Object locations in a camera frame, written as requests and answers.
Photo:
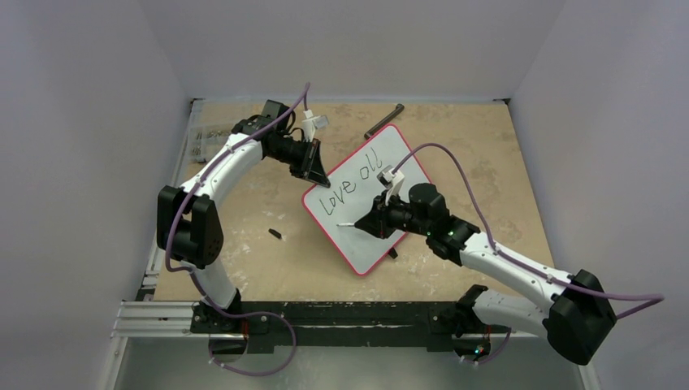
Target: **gray wall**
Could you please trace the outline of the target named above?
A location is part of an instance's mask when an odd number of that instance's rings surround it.
[[[564,0],[141,0],[186,92],[507,98]]]
[[[93,389],[188,101],[133,0],[0,3],[0,388]]]
[[[689,387],[687,36],[686,1],[568,1],[511,103],[556,264],[668,298],[605,341],[605,389]]]

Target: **purple cable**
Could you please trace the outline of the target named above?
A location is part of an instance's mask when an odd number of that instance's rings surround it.
[[[521,267],[524,270],[527,270],[531,272],[532,274],[538,275],[541,278],[544,279],[550,279],[553,283],[560,285],[562,287],[566,288],[571,288],[574,291],[577,291],[579,293],[584,293],[587,295],[590,295],[592,297],[599,297],[599,298],[604,298],[604,299],[612,299],[615,301],[644,301],[643,304],[637,305],[627,311],[624,311],[620,314],[617,315],[617,319],[623,319],[631,314],[634,314],[640,310],[646,309],[647,307],[653,306],[657,303],[662,302],[665,300],[665,297],[662,294],[648,294],[648,295],[622,295],[622,294],[612,294],[612,293],[607,293],[607,292],[600,292],[596,290],[591,290],[589,288],[584,288],[584,287],[579,287],[574,284],[570,284],[569,282],[565,282],[559,279],[555,278],[549,278],[548,274],[545,272],[542,272],[541,270],[534,268],[533,266],[529,266],[528,264],[525,264],[523,262],[520,262],[516,258],[513,258],[512,256],[508,255],[507,253],[503,252],[499,248],[497,248],[495,240],[493,240],[493,234],[491,232],[490,226],[488,226],[488,221],[486,218],[483,216],[483,213],[481,212],[481,209],[479,208],[479,204],[476,201],[476,197],[474,196],[474,191],[471,190],[471,186],[469,185],[469,180],[466,178],[466,174],[464,173],[464,170],[462,169],[462,166],[459,164],[459,161],[457,160],[456,157],[454,157],[454,154],[446,147],[436,144],[435,142],[429,142],[427,144],[422,144],[416,147],[416,149],[412,150],[411,153],[407,154],[402,161],[400,161],[397,166],[392,170],[392,173],[397,172],[398,169],[402,166],[402,164],[406,163],[406,161],[413,156],[416,152],[419,150],[427,147],[427,146],[435,146],[436,148],[440,148],[443,150],[450,158],[453,160],[454,165],[457,166],[457,169],[459,170],[459,174],[461,175],[461,179],[464,180],[464,185],[466,186],[466,191],[469,193],[469,198],[471,199],[471,204],[474,205],[474,209],[476,210],[476,214],[479,215],[479,218],[481,219],[481,223],[483,226],[486,228],[486,235],[488,236],[488,242],[490,243],[491,247],[493,250],[496,251],[497,254],[499,254],[502,258],[507,260],[508,262],[513,263],[517,267]]]
[[[508,329],[507,334],[505,334],[505,338],[502,340],[502,343],[500,344],[500,346],[497,347],[495,352],[488,355],[488,357],[486,357],[483,360],[479,360],[479,366],[482,364],[486,364],[486,363],[490,362],[491,360],[497,358],[497,355],[499,355],[500,352],[502,352],[502,350],[505,349],[505,346],[507,345],[507,342],[509,341],[509,335],[511,335],[511,334],[512,334],[512,329]]]
[[[237,148],[241,147],[242,145],[246,144],[247,142],[249,142],[255,138],[260,137],[261,135],[265,134],[266,132],[269,132],[273,128],[273,126],[278,124],[281,120],[287,118],[299,106],[299,103],[301,101],[304,101],[304,107],[306,108],[306,94],[309,92],[310,86],[311,86],[311,83],[306,83],[306,85],[304,86],[304,90],[301,92],[301,95],[299,95],[299,98],[297,99],[297,101],[294,102],[294,104],[292,104],[282,115],[275,118],[275,120],[273,120],[272,122],[267,124],[265,127],[261,128],[260,130],[258,130],[254,134],[252,134],[251,136],[246,137],[245,139],[232,145],[231,148],[226,149],[217,158],[215,158],[213,161],[211,161],[208,164],[208,166],[206,167],[204,172],[199,177],[198,182],[188,191],[187,196],[184,197],[184,200],[182,201],[182,203],[180,205],[180,208],[177,209],[177,213],[175,214],[175,218],[172,220],[172,225],[170,226],[170,233],[167,237],[167,243],[165,244],[165,268],[169,272],[179,272],[179,271],[189,272],[189,274],[192,277],[192,281],[193,281],[194,285],[196,286],[198,292],[206,299],[208,304],[210,306],[212,306],[222,316],[230,318],[230,319],[244,319],[247,317],[252,317],[254,315],[270,315],[270,316],[276,317],[276,318],[280,319],[282,322],[284,322],[285,325],[287,325],[287,328],[289,329],[290,333],[292,333],[292,351],[290,352],[289,357],[287,358],[287,360],[284,361],[283,364],[277,366],[275,369],[272,369],[272,370],[262,371],[262,372],[251,372],[251,371],[240,370],[240,369],[233,368],[230,366],[225,366],[223,363],[218,363],[218,361],[215,360],[215,358],[213,358],[213,361],[215,362],[215,364],[218,364],[218,366],[221,366],[224,369],[236,372],[237,374],[248,375],[248,376],[266,376],[266,375],[272,375],[275,372],[282,370],[292,361],[292,358],[294,358],[294,353],[297,351],[297,335],[294,333],[294,329],[292,328],[292,325],[290,325],[286,319],[280,317],[279,315],[277,315],[275,313],[270,313],[267,311],[256,311],[256,312],[246,313],[246,314],[228,314],[228,313],[225,313],[223,311],[223,308],[221,308],[219,305],[217,305],[215,302],[213,302],[213,300],[210,299],[210,297],[207,296],[206,292],[203,290],[201,285],[198,283],[198,279],[193,274],[193,269],[191,267],[178,266],[177,268],[174,268],[171,265],[170,257],[172,254],[172,237],[174,237],[175,233],[177,233],[177,227],[179,226],[180,220],[182,219],[182,214],[184,213],[184,209],[187,207],[187,205],[191,201],[194,193],[196,193],[196,191],[201,186],[203,186],[202,183],[204,181],[206,181],[206,178],[215,169],[215,167],[217,167],[218,164],[220,164],[225,158],[227,158],[227,156],[232,154],[232,152],[235,151]]]

